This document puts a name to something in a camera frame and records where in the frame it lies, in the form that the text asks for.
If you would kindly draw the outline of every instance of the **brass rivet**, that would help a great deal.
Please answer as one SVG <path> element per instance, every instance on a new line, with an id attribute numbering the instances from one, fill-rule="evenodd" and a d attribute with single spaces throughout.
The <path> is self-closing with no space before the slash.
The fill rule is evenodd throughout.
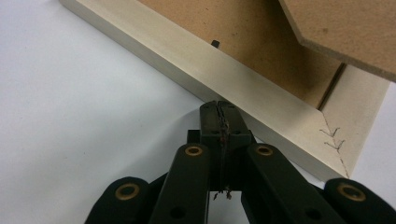
<path id="1" fill-rule="evenodd" d="M 266 146 L 259 146 L 256 148 L 256 152 L 259 153 L 262 156 L 271 156 L 274 154 L 274 151 Z"/>
<path id="2" fill-rule="evenodd" d="M 366 200 L 366 195 L 360 189 L 353 187 L 352 185 L 348 185 L 346 183 L 341 183 L 338 188 L 338 192 L 349 200 L 355 202 L 363 202 Z"/>
<path id="3" fill-rule="evenodd" d="M 124 193 L 123 191 L 126 189 L 132 189 L 131 192 Z M 126 183 L 121 186 L 119 186 L 116 190 L 116 198 L 121 200 L 121 201 L 127 201 L 130 200 L 134 197 L 136 197 L 137 194 L 139 194 L 139 186 L 133 183 Z"/>
<path id="4" fill-rule="evenodd" d="M 184 151 L 189 156 L 199 156 L 203 152 L 200 147 L 187 147 Z"/>

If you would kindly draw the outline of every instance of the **white table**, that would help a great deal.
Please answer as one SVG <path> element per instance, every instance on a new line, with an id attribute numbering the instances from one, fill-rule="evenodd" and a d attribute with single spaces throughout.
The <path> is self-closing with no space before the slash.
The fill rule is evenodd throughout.
<path id="1" fill-rule="evenodd" d="M 2 1 L 0 222 L 82 223 L 114 180 L 165 173 L 202 103 L 57 0 Z M 396 207 L 394 114 L 391 84 L 352 179 Z M 211 202 L 247 222 L 238 193 Z"/>

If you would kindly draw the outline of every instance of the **wooden frame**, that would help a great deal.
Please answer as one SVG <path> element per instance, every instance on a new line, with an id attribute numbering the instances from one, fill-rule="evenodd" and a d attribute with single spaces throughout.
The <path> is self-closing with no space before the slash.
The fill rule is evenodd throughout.
<path id="1" fill-rule="evenodd" d="M 349 66 L 319 111 L 137 1 L 60 1 L 203 101 L 237 105 L 256 136 L 322 180 L 350 175 L 389 85 Z"/>

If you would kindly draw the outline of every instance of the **wooden plank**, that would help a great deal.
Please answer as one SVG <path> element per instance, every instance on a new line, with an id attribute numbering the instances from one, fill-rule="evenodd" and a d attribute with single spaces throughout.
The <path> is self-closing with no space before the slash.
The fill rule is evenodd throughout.
<path id="1" fill-rule="evenodd" d="M 340 65 L 298 43 L 277 1 L 139 1 L 314 107 Z"/>
<path id="2" fill-rule="evenodd" d="M 396 80 L 396 1 L 280 3 L 302 45 Z"/>
<path id="3" fill-rule="evenodd" d="M 389 81 L 348 66 L 322 109 L 347 175 L 353 172 L 388 87 Z"/>
<path id="4" fill-rule="evenodd" d="M 359 152 L 355 152 L 360 149 L 355 147 L 361 146 L 362 142 L 350 144 L 350 158 L 342 157 L 344 151 L 334 150 L 331 146 L 334 138 L 326 134 L 330 133 L 329 121 L 320 111 L 139 2 L 61 2 L 204 101 L 225 99 L 237 105 L 242 110 L 248 127 L 260 139 L 279 147 L 289 159 L 316 177 L 326 180 L 347 176 L 346 160 L 352 160 L 353 163 L 359 157 Z M 353 78 L 347 82 L 349 84 L 346 84 L 346 88 L 340 90 L 347 89 L 347 85 L 358 82 L 359 79 L 365 79 L 365 76 L 350 77 Z M 381 85 L 378 88 L 370 87 L 377 85 L 376 82 L 376 79 L 370 79 L 366 86 L 375 91 L 373 95 L 380 99 L 374 97 L 368 103 L 375 103 L 364 107 L 375 107 L 365 117 L 370 121 L 374 120 L 374 112 L 383 98 Z M 333 93 L 337 92 L 341 91 L 335 88 Z M 332 102 L 339 101 L 330 98 L 324 107 L 326 114 L 332 115 L 332 111 L 339 109 L 337 104 L 332 106 Z M 354 104 L 354 100 L 342 103 L 348 104 Z M 352 109 L 364 108 L 352 106 Z M 355 113 L 361 111 L 353 110 L 341 115 L 355 116 Z M 369 130 L 364 125 L 361 128 L 362 130 L 356 129 L 355 133 L 340 134 L 337 137 L 349 139 L 349 136 L 364 135 Z M 351 142 L 363 141 L 362 138 L 351 139 Z"/>

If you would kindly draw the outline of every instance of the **hardboard panel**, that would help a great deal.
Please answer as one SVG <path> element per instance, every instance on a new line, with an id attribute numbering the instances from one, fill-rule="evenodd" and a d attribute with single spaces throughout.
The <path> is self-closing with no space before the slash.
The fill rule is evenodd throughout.
<path id="1" fill-rule="evenodd" d="M 298 43 L 277 1 L 139 1 L 315 108 L 340 65 Z"/>
<path id="2" fill-rule="evenodd" d="M 396 1 L 280 3 L 302 45 L 396 81 Z"/>

